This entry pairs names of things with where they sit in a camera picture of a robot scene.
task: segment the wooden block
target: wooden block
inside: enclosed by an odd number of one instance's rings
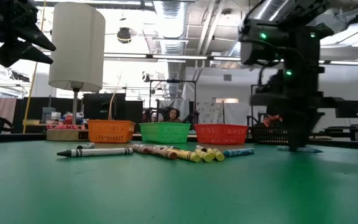
[[[89,141],[88,130],[49,129],[48,141]]]

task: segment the woman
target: woman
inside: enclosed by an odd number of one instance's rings
[[[164,118],[165,122],[171,122],[171,123],[181,123],[181,120],[179,119],[180,111],[177,109],[172,108],[169,111],[168,117]]]

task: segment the desk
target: desk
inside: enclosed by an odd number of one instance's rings
[[[256,154],[211,163],[56,156],[78,144],[0,143],[0,223],[358,223],[355,149],[316,146],[324,152],[310,155],[216,146]]]

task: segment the plastic basket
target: plastic basket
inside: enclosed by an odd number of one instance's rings
[[[233,124],[196,124],[197,140],[206,144],[244,144],[248,126]]]
[[[251,127],[250,131],[255,143],[288,145],[287,130],[283,127]]]
[[[132,140],[132,121],[89,120],[89,140],[95,143],[127,143]]]
[[[142,123],[142,140],[156,143],[186,143],[191,124],[182,123]]]

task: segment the orange basket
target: orange basket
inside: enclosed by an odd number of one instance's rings
[[[89,120],[89,140],[95,143],[127,143],[132,140],[132,121]]]
[[[197,141],[206,144],[244,144],[248,126],[233,124],[196,124]]]

